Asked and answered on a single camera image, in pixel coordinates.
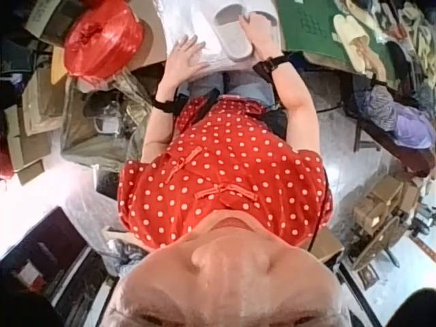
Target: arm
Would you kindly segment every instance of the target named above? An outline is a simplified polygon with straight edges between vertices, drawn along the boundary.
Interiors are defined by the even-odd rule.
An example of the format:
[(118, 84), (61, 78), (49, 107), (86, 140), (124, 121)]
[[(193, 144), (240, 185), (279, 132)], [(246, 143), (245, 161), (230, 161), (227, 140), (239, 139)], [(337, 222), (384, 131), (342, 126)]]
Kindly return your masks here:
[[(192, 76), (208, 67), (206, 63), (191, 63), (194, 55), (201, 51), (205, 43), (197, 44), (197, 36), (190, 40), (185, 36), (174, 45), (168, 56), (165, 73), (156, 92), (156, 101), (174, 101), (177, 88)], [(174, 133), (174, 117), (158, 108), (152, 108), (142, 145), (141, 162), (151, 163), (168, 147)]]
[[(279, 57), (283, 53), (270, 36), (270, 22), (259, 14), (251, 14), (250, 21), (240, 23), (253, 43), (261, 60)], [(272, 79), (281, 103), (287, 110), (286, 142), (296, 150), (320, 153), (320, 126), (309, 90), (291, 63), (280, 65)]]

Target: slipper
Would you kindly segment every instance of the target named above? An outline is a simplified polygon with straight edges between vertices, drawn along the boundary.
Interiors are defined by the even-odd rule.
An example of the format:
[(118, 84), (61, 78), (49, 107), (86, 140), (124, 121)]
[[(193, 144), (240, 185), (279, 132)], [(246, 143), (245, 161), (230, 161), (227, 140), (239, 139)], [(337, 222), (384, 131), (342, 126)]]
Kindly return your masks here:
[(250, 57), (253, 45), (239, 23), (239, 16), (245, 16), (244, 7), (235, 0), (203, 0), (201, 6), (228, 57), (233, 61)]
[(354, 69), (358, 73), (363, 74), (366, 69), (365, 60), (357, 53), (357, 47), (354, 45), (354, 42), (359, 40), (365, 44), (369, 44), (367, 32), (365, 32), (353, 16), (347, 16), (347, 18), (345, 18), (338, 14), (333, 18), (333, 25)]

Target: green cutting mat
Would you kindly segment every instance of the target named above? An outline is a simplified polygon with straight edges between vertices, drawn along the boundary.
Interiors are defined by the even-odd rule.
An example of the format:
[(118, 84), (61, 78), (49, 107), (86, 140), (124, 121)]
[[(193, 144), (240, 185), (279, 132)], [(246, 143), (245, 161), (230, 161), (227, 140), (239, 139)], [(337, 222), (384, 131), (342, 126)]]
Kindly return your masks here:
[[(336, 33), (333, 17), (342, 14), (334, 0), (276, 0), (277, 10), (287, 51), (304, 51), (332, 57), (352, 68), (342, 44), (332, 38)], [(384, 62), (389, 80), (395, 80), (395, 72), (388, 49), (375, 41), (374, 33), (362, 25), (371, 38), (369, 46)]]

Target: wrist strap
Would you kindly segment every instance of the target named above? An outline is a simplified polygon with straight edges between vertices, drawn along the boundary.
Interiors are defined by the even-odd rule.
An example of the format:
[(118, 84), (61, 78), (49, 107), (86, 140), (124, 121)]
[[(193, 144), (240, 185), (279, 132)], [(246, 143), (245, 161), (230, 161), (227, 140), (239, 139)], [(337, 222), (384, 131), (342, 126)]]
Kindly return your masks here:
[(159, 102), (153, 99), (153, 107), (162, 110), (166, 114), (172, 114), (175, 109), (174, 101)]

